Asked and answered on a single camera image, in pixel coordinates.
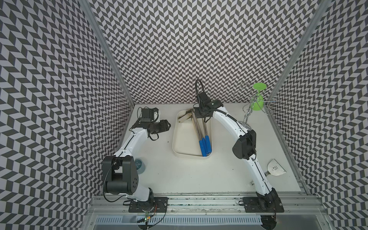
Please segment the cream plastic storage box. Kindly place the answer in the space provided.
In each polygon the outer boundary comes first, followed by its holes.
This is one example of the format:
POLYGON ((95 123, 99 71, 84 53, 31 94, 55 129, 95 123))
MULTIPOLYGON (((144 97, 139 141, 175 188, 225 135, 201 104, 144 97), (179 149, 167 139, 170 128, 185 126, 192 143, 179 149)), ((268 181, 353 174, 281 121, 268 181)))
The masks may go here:
MULTIPOLYGON (((173 151, 177 156, 181 158, 189 158, 189 159, 208 159, 211 154, 207 157, 202 157, 198 139, 196 132, 194 130, 193 123, 191 119, 186 120, 183 123, 179 123, 177 120, 179 117, 183 116, 186 113, 186 110, 182 110, 177 114, 177 118, 174 126, 174 135, 172 141, 173 151)), ((202 118, 197 118, 200 129, 202 131, 202 135, 205 138, 204 128, 202 124, 202 118)), ((207 122, 207 128, 209 133, 210 142, 212 142, 212 125, 211 122, 207 122)))

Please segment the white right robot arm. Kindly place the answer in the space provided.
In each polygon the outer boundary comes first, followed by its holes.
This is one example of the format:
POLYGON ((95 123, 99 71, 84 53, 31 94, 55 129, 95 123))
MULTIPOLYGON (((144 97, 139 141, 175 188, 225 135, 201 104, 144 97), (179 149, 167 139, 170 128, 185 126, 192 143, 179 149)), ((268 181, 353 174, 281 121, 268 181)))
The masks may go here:
POLYGON ((194 109, 197 118, 214 118, 220 122, 234 137, 232 152, 238 159, 245 162, 253 179, 256 197, 243 201, 246 212, 282 213, 284 207, 277 191, 267 180, 256 153, 256 132, 242 126, 231 116, 218 99, 211 100, 205 92, 196 93, 198 107, 194 109))

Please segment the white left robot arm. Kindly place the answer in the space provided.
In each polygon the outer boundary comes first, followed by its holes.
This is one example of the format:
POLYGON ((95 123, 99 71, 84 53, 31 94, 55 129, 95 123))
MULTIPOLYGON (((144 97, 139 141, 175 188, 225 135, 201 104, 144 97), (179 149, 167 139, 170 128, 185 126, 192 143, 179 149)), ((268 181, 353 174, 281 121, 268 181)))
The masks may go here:
POLYGON ((152 200, 152 190, 139 184, 134 156, 141 150, 146 140, 155 140, 152 135, 159 138, 159 134, 169 131, 170 127, 171 124, 167 120, 160 119, 158 108, 144 107, 140 110, 137 121, 128 131, 127 141, 116 153, 103 160, 104 196, 106 194, 122 194, 138 202, 152 200))

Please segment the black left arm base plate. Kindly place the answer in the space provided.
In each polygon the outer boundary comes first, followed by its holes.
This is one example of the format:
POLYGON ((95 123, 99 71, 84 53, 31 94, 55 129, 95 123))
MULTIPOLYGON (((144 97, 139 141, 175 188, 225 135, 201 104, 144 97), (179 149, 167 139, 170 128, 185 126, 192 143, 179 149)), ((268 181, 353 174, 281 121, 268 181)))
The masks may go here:
POLYGON ((156 212, 165 213, 167 211, 168 197, 149 198, 148 201, 131 201, 129 213, 156 212))

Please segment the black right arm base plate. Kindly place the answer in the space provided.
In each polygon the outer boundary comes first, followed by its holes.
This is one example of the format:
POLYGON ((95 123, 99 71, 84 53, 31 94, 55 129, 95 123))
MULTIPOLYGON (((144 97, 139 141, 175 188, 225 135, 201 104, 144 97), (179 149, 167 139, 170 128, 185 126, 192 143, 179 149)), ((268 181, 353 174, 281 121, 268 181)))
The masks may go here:
POLYGON ((280 198, 266 200, 258 197, 243 197, 243 206, 247 213, 284 213, 280 198))

